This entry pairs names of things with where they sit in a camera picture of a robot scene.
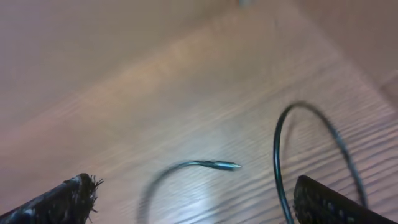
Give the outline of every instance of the thin black cord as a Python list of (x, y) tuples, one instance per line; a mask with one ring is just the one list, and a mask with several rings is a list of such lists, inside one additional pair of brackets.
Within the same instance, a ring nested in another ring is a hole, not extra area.
[(351, 172), (351, 175), (354, 178), (356, 188), (359, 193), (359, 198), (361, 200), (362, 206), (368, 208), (368, 199), (366, 198), (366, 193), (364, 189), (364, 185), (362, 183), (361, 178), (359, 177), (359, 173), (357, 169), (355, 168), (354, 162), (347, 150), (347, 147), (343, 141), (343, 138), (340, 136), (338, 133), (337, 129), (331, 124), (328, 118), (326, 118), (323, 113), (318, 110), (316, 107), (312, 106), (311, 104), (308, 104), (306, 102), (296, 102), (292, 103), (286, 109), (282, 112), (282, 114), (279, 117), (278, 123), (276, 125), (275, 129), (275, 135), (274, 135), (274, 174), (275, 174), (275, 182), (276, 182), (276, 187), (279, 195), (279, 200), (280, 204), (282, 205), (282, 209), (285, 214), (286, 222), (288, 224), (293, 224), (293, 217), (290, 212), (289, 204), (287, 203), (286, 200), (286, 195), (285, 195), (285, 190), (284, 190), (284, 185), (282, 181), (282, 174), (280, 171), (280, 160), (279, 160), (279, 148), (280, 148), (280, 136), (282, 133), (282, 127), (284, 124), (284, 121), (289, 113), (290, 110), (292, 110), (295, 107), (301, 107), (301, 108), (306, 108), (310, 110), (312, 113), (317, 115), (323, 122), (323, 124), (328, 128), (330, 134), (333, 136), (337, 146), (340, 148), (341, 153), (344, 156), (345, 161), (347, 162), (348, 169)]
[(147, 224), (149, 223), (149, 209), (150, 203), (155, 195), (156, 190), (159, 188), (159, 185), (163, 180), (165, 180), (170, 174), (175, 171), (182, 169), (187, 166), (203, 166), (209, 167), (218, 170), (227, 170), (227, 171), (236, 171), (241, 166), (239, 164), (233, 162), (225, 162), (225, 161), (183, 161), (178, 164), (172, 165), (171, 167), (163, 170), (146, 188), (144, 192), (141, 202), (139, 205), (138, 213), (137, 213), (137, 223), (138, 224)]

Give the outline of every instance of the black wire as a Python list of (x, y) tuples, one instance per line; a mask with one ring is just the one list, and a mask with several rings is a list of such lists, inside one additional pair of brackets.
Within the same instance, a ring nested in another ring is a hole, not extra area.
[(150, 203), (155, 195), (156, 190), (159, 188), (161, 182), (165, 180), (170, 174), (187, 166), (203, 166), (203, 167), (209, 167), (213, 169), (227, 170), (227, 171), (236, 171), (239, 168), (241, 168), (239, 164), (233, 162), (225, 162), (225, 161), (183, 161), (178, 164), (172, 165), (171, 167), (159, 173), (158, 176), (149, 184), (148, 188), (146, 188), (146, 191), (144, 192), (141, 198), (141, 202), (137, 213), (138, 224), (149, 223)]
[(323, 124), (328, 128), (328, 130), (329, 130), (330, 134), (333, 136), (337, 146), (340, 148), (340, 151), (343, 154), (345, 161), (347, 162), (348, 169), (354, 178), (356, 188), (359, 193), (359, 198), (360, 198), (361, 204), (362, 204), (362, 206), (368, 208), (368, 200), (366, 198), (364, 185), (362, 183), (361, 178), (359, 177), (359, 173), (358, 173), (357, 169), (355, 168), (354, 162), (347, 150), (347, 147), (346, 147), (342, 137), (338, 133), (337, 129), (331, 124), (329, 119), (326, 118), (326, 116), (323, 115), (323, 113), (320, 110), (318, 110), (316, 107), (312, 106), (309, 103), (299, 101), (296, 103), (292, 103), (291, 105), (286, 107), (286, 109), (282, 112), (282, 114), (279, 117), (278, 123), (276, 125), (275, 135), (274, 135), (275, 182), (276, 182), (276, 187), (277, 187), (277, 191), (278, 191), (278, 195), (279, 195), (280, 204), (282, 205), (282, 209), (284, 211), (284, 215), (286, 218), (286, 222), (288, 224), (294, 223), (292, 214), (290, 212), (289, 204), (287, 203), (287, 200), (286, 200), (284, 185), (283, 185), (283, 181), (282, 181), (282, 174), (280, 171), (279, 148), (280, 148), (280, 136), (282, 133), (282, 127), (283, 127), (284, 121), (285, 121), (289, 111), (295, 107), (301, 107), (301, 108), (306, 108), (306, 109), (310, 110), (315, 115), (317, 115), (322, 120)]

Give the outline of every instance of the blurred background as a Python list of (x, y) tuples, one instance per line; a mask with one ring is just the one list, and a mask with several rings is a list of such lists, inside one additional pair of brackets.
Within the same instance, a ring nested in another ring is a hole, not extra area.
[[(398, 222), (395, 0), (5, 0), (0, 7), (0, 213), (81, 172), (104, 178), (94, 223), (281, 223), (272, 138), (289, 103), (345, 138), (370, 207)], [(358, 200), (327, 130), (290, 115), (282, 173)]]

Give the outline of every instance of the curved wire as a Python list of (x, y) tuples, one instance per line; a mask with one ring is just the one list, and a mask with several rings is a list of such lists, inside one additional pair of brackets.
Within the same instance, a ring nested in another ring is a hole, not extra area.
[(156, 190), (163, 180), (165, 180), (170, 174), (175, 171), (182, 169), (187, 166), (203, 166), (218, 170), (236, 171), (241, 166), (233, 162), (225, 161), (183, 161), (178, 164), (172, 165), (169, 168), (163, 170), (157, 175), (157, 177), (149, 184), (146, 188), (140, 202), (140, 206), (137, 213), (137, 223), (147, 224), (149, 223), (149, 209), (150, 203), (155, 195)]
[(274, 135), (275, 182), (276, 182), (276, 187), (277, 187), (277, 191), (278, 191), (280, 204), (282, 205), (282, 209), (284, 211), (284, 215), (286, 218), (286, 222), (288, 224), (294, 223), (292, 214), (290, 212), (289, 204), (287, 203), (284, 185), (283, 185), (283, 181), (282, 181), (282, 174), (280, 171), (280, 160), (279, 160), (280, 136), (282, 133), (282, 127), (283, 127), (284, 121), (285, 121), (289, 111), (296, 107), (306, 108), (306, 109), (310, 110), (312, 113), (317, 115), (321, 119), (323, 124), (328, 128), (328, 130), (329, 130), (330, 134), (333, 136), (337, 146), (340, 148), (340, 151), (343, 154), (344, 159), (347, 163), (348, 169), (351, 172), (351, 175), (353, 176), (353, 179), (356, 184), (356, 188), (359, 193), (359, 198), (360, 198), (361, 204), (362, 204), (362, 206), (368, 208), (368, 199), (366, 197), (364, 185), (362, 183), (361, 178), (359, 177), (358, 170), (355, 168), (354, 162), (347, 150), (347, 147), (343, 141), (343, 138), (340, 136), (337, 129), (332, 125), (332, 123), (329, 121), (329, 119), (326, 118), (326, 116), (320, 110), (318, 110), (316, 107), (314, 107), (313, 105), (311, 105), (309, 103), (299, 101), (296, 103), (292, 103), (291, 105), (286, 107), (286, 109), (282, 112), (282, 114), (280, 115), (280, 117), (278, 119), (278, 123), (275, 128), (275, 135)]

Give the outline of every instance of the wire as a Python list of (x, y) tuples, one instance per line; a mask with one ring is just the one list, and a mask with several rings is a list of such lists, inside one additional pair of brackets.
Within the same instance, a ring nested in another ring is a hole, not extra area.
[(279, 148), (280, 148), (280, 136), (282, 133), (282, 127), (284, 124), (284, 121), (289, 113), (290, 110), (296, 107), (301, 107), (301, 108), (306, 108), (310, 110), (312, 113), (317, 115), (323, 124), (328, 128), (330, 134), (333, 136), (337, 146), (340, 148), (341, 153), (344, 156), (344, 159), (348, 165), (348, 169), (351, 172), (351, 175), (353, 176), (353, 179), (356, 184), (356, 188), (359, 193), (359, 198), (361, 201), (362, 206), (368, 208), (368, 200), (366, 198), (366, 193), (364, 189), (364, 185), (362, 183), (361, 178), (359, 177), (359, 173), (357, 169), (355, 168), (354, 162), (347, 150), (347, 147), (343, 141), (343, 138), (340, 136), (338, 133), (337, 129), (331, 124), (328, 118), (316, 107), (312, 106), (309, 103), (299, 101), (296, 103), (292, 103), (286, 109), (282, 112), (282, 114), (279, 116), (278, 123), (275, 128), (275, 135), (274, 135), (274, 174), (275, 174), (275, 182), (276, 182), (276, 187), (279, 195), (279, 200), (280, 204), (282, 205), (282, 209), (284, 211), (284, 215), (286, 218), (286, 222), (288, 224), (293, 224), (293, 217), (290, 212), (289, 204), (287, 203), (286, 200), (286, 195), (285, 195), (285, 190), (284, 190), (284, 185), (282, 181), (282, 174), (280, 171), (280, 160), (279, 160)]
[(148, 188), (144, 192), (140, 206), (137, 214), (137, 223), (138, 224), (147, 224), (149, 223), (149, 209), (150, 203), (155, 195), (156, 190), (159, 188), (159, 185), (163, 180), (165, 180), (170, 174), (174, 173), (177, 170), (180, 170), (187, 166), (203, 166), (218, 170), (226, 170), (226, 171), (236, 171), (241, 168), (239, 164), (233, 162), (225, 162), (225, 161), (183, 161), (178, 164), (172, 165), (166, 170), (163, 170), (158, 176), (149, 184)]

